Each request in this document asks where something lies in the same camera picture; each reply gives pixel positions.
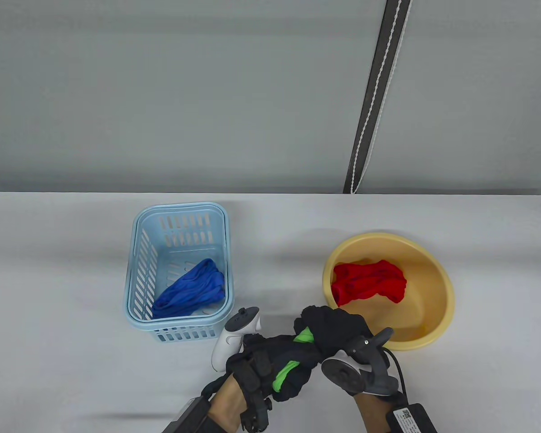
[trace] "wrist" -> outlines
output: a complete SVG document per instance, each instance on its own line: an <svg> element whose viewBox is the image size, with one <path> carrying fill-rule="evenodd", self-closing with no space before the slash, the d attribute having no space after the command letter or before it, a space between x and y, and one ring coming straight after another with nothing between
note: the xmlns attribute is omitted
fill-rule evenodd
<svg viewBox="0 0 541 433"><path fill-rule="evenodd" d="M245 410L242 390L230 376L213 397L208 416L228 433L235 433L240 427L240 414Z"/></svg>

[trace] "battery pack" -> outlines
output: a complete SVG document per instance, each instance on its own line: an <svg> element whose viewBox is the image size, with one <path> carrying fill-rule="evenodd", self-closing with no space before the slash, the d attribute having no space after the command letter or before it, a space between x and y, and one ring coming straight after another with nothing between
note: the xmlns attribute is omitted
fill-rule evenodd
<svg viewBox="0 0 541 433"><path fill-rule="evenodd" d="M390 433L437 433L425 408L419 403L386 414Z"/></svg>

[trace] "white vr controller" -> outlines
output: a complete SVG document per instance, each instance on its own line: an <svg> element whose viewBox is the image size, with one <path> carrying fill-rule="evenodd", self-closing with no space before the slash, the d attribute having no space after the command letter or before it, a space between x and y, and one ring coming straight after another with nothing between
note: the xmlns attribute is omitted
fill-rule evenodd
<svg viewBox="0 0 541 433"><path fill-rule="evenodd" d="M227 320L212 351L211 364L219 372L226 371L227 359L240 352L242 338L246 334L256 334L261 330L261 312L258 307L240 309Z"/></svg>

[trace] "yellow plastic basin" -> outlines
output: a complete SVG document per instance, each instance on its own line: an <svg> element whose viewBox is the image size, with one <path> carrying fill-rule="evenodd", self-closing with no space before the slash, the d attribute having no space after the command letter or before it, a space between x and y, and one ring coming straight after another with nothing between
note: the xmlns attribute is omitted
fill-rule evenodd
<svg viewBox="0 0 541 433"><path fill-rule="evenodd" d="M387 260L403 271L407 279L405 298L395 304L375 295L341 308L363 316L375 334L387 326L393 328L394 336L385 345L390 350L419 349L437 340L453 319L453 286L444 268L425 248L402 236L365 233L340 244L327 260L322 276L328 305L337 308L330 289L337 264L368 264L379 260Z"/></svg>

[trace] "hand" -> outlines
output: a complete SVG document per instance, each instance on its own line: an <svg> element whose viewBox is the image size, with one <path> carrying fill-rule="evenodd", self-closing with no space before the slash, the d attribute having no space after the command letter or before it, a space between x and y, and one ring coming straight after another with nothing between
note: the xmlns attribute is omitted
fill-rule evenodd
<svg viewBox="0 0 541 433"><path fill-rule="evenodd" d="M297 336L264 338L259 334L249 334L244 336L243 347L243 352L229 358L227 371L231 371L231 364L251 358L254 352L265 352L272 365L272 384L265 387L266 395L272 394L275 401L297 396L308 382L312 369L324 358L314 344Z"/></svg>
<svg viewBox="0 0 541 433"><path fill-rule="evenodd" d="M335 355L357 336L373 336L362 316L327 306L304 309L295 320L295 332L300 334L305 328L312 332L314 344L324 358Z"/></svg>

